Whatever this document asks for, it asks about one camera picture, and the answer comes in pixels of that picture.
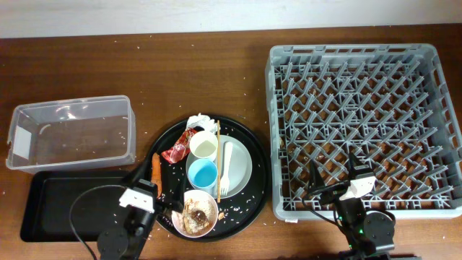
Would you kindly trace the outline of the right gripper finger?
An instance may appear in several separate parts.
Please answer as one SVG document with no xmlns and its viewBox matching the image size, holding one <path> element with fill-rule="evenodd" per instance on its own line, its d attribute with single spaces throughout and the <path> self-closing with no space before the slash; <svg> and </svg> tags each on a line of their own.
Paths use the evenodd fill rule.
<svg viewBox="0 0 462 260">
<path fill-rule="evenodd" d="M 318 166 L 315 160 L 310 161 L 310 180 L 309 180 L 309 189 L 318 189 L 324 187 L 325 183 L 318 171 Z"/>
<path fill-rule="evenodd" d="M 347 162 L 348 179 L 361 179 L 372 176 L 372 169 L 361 162 L 353 153 L 349 153 L 349 160 Z"/>
</svg>

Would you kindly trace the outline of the light blue cup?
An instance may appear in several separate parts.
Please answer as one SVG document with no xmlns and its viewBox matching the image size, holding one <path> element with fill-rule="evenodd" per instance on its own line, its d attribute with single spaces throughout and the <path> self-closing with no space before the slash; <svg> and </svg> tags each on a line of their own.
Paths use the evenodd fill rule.
<svg viewBox="0 0 462 260">
<path fill-rule="evenodd" d="M 217 185 L 218 170 L 208 159 L 197 159 L 188 168 L 188 179 L 195 189 L 213 195 Z"/>
</svg>

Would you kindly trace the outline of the white paper cup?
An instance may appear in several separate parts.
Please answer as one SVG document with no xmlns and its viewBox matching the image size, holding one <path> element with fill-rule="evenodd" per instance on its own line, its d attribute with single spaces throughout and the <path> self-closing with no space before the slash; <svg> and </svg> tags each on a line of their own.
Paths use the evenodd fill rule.
<svg viewBox="0 0 462 260">
<path fill-rule="evenodd" d="M 214 161 L 217 157 L 218 139 L 209 131 L 198 131 L 189 143 L 191 153 L 198 159 Z"/>
</svg>

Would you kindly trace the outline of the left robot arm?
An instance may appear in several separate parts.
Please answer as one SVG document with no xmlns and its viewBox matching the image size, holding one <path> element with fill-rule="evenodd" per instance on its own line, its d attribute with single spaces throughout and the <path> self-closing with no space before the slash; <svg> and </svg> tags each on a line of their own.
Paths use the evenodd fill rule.
<svg viewBox="0 0 462 260">
<path fill-rule="evenodd" d="M 159 158 L 145 160 L 123 178 L 119 206 L 128 209 L 123 224 L 99 234 L 97 248 L 101 259 L 138 259 L 157 217 L 182 212 L 186 181 L 181 179 L 173 199 L 163 201 L 162 167 Z"/>
</svg>

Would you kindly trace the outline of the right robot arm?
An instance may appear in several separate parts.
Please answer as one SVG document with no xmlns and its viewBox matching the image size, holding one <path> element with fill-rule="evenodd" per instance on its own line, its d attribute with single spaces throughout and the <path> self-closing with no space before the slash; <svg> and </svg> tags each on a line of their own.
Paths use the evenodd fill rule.
<svg viewBox="0 0 462 260">
<path fill-rule="evenodd" d="M 396 218 L 386 210 L 367 210 L 362 197 L 370 193 L 376 182 L 371 167 L 353 153 L 347 161 L 348 179 L 326 185 L 314 160 L 309 162 L 310 180 L 302 202 L 317 196 L 321 205 L 334 205 L 331 224 L 344 234 L 348 251 L 339 252 L 337 259 L 392 259 Z"/>
</svg>

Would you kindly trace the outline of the grey plastic dishwasher rack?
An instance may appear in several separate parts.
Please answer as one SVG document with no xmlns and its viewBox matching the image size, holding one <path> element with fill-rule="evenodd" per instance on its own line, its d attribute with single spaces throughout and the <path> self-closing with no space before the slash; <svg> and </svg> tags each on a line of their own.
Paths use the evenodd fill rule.
<svg viewBox="0 0 462 260">
<path fill-rule="evenodd" d="M 461 215 L 461 130 L 433 45 L 276 45 L 265 76 L 278 219 L 331 217 L 307 195 L 309 163 L 333 185 L 349 154 L 376 176 L 367 209 Z"/>
</svg>

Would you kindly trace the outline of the orange carrot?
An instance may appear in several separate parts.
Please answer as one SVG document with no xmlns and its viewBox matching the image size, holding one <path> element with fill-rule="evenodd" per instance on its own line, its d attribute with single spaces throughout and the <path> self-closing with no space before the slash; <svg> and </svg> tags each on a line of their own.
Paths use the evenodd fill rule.
<svg viewBox="0 0 462 260">
<path fill-rule="evenodd" d="M 160 156 L 154 153 L 152 156 L 151 182 L 157 186 L 157 198 L 162 196 L 162 169 Z"/>
</svg>

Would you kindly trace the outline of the white bowl with leftovers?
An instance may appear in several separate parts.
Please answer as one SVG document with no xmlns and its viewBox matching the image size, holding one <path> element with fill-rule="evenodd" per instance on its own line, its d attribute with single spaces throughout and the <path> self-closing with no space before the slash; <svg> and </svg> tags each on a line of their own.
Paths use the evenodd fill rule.
<svg viewBox="0 0 462 260">
<path fill-rule="evenodd" d="M 187 238 L 202 238 L 214 229 L 219 210 L 212 196 L 205 191 L 190 190 L 184 193 L 183 211 L 172 212 L 174 228 Z"/>
</svg>

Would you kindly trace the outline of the round black serving tray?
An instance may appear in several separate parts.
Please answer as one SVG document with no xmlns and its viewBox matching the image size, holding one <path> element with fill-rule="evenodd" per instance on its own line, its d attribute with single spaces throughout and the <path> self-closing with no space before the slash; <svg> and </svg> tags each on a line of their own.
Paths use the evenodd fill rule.
<svg viewBox="0 0 462 260">
<path fill-rule="evenodd" d="M 214 229 L 201 238 L 187 238 L 177 231 L 172 223 L 171 217 L 160 215 L 158 223 L 173 235 L 189 241 L 215 242 L 232 237 L 247 228 L 260 214 L 268 195 L 271 195 L 271 166 L 269 157 L 253 131 L 247 126 L 224 116 L 211 116 L 213 119 L 220 120 L 221 138 L 232 137 L 238 140 L 250 153 L 252 171 L 249 182 L 243 187 L 242 191 L 230 198 L 222 199 L 219 208 L 225 211 L 225 218 L 218 220 Z M 186 129 L 187 119 L 183 119 L 165 130 L 154 140 L 148 151 L 146 158 L 154 152 L 161 153 L 170 149 L 183 131 Z M 165 195 L 164 202 L 173 198 L 173 192 L 177 188 L 180 177 L 175 177 L 180 173 L 180 168 L 186 177 L 186 160 L 184 159 L 174 165 L 170 165 L 166 160 L 161 159 L 162 166 L 162 193 Z"/>
</svg>

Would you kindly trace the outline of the white plastic fork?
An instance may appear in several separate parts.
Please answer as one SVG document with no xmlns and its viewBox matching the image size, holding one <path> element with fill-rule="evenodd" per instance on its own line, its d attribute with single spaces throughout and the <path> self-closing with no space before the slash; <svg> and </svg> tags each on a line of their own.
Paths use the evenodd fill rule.
<svg viewBox="0 0 462 260">
<path fill-rule="evenodd" d="M 229 168 L 232 157 L 233 143 L 225 142 L 223 155 L 223 174 L 220 180 L 220 197 L 226 196 L 229 190 Z"/>
</svg>

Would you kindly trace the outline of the clear plastic bin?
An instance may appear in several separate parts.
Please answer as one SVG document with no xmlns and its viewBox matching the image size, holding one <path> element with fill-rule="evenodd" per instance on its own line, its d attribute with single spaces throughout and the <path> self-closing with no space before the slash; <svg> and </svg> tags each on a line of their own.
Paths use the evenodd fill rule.
<svg viewBox="0 0 462 260">
<path fill-rule="evenodd" d="M 6 142 L 8 169 L 30 174 L 130 165 L 136 117 L 125 95 L 18 105 Z"/>
</svg>

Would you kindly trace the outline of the grey round plate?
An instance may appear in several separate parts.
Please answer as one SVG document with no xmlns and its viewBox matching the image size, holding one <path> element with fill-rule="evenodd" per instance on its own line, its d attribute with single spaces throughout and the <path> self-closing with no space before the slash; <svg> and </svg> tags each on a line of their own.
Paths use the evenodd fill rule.
<svg viewBox="0 0 462 260">
<path fill-rule="evenodd" d="M 220 137 L 220 144 L 221 144 L 221 171 L 223 174 L 223 155 L 224 155 L 224 145 L 225 142 L 232 142 L 233 143 L 233 150 L 232 150 L 232 157 L 230 161 L 230 168 L 229 168 L 229 190 L 226 196 L 221 197 L 221 199 L 230 198 L 241 192 L 247 183 L 250 180 L 252 175 L 252 160 L 249 151 L 244 146 L 243 143 L 238 141 L 237 139 L 223 135 Z M 191 152 L 186 161 L 186 172 L 188 177 L 188 168 L 198 158 L 195 157 Z M 215 165 L 217 165 L 217 158 L 213 161 Z M 214 194 L 212 195 L 213 198 L 217 198 L 217 186 L 215 187 Z"/>
</svg>

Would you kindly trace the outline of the crumpled white napkin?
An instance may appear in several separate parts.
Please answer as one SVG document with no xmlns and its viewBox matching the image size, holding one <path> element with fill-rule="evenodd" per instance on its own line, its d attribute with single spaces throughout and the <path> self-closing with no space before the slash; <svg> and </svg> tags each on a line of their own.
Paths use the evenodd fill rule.
<svg viewBox="0 0 462 260">
<path fill-rule="evenodd" d="M 213 134 L 216 134 L 218 130 L 216 121 L 201 113 L 196 116 L 190 116 L 187 120 L 187 129 L 195 129 L 196 127 L 201 127 L 204 131 L 209 131 Z"/>
</svg>

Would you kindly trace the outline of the wooden chopstick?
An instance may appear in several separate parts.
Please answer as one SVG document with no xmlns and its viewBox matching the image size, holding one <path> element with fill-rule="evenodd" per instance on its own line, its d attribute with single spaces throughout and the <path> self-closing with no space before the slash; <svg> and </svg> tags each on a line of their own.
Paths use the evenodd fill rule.
<svg viewBox="0 0 462 260">
<path fill-rule="evenodd" d="M 220 144 L 220 120 L 217 120 L 217 203 L 221 201 L 221 144 Z"/>
</svg>

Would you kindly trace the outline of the black rectangular tray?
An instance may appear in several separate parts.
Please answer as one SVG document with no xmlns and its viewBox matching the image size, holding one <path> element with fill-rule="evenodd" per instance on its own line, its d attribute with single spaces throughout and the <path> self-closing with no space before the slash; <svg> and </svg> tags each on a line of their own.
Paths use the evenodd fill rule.
<svg viewBox="0 0 462 260">
<path fill-rule="evenodd" d="M 83 197 L 83 192 L 108 184 L 120 184 L 124 170 L 43 171 L 32 178 L 20 237 L 24 242 L 68 242 L 76 238 L 96 241 L 109 228 L 122 226 L 129 209 L 119 206 L 120 188 L 102 188 Z"/>
</svg>

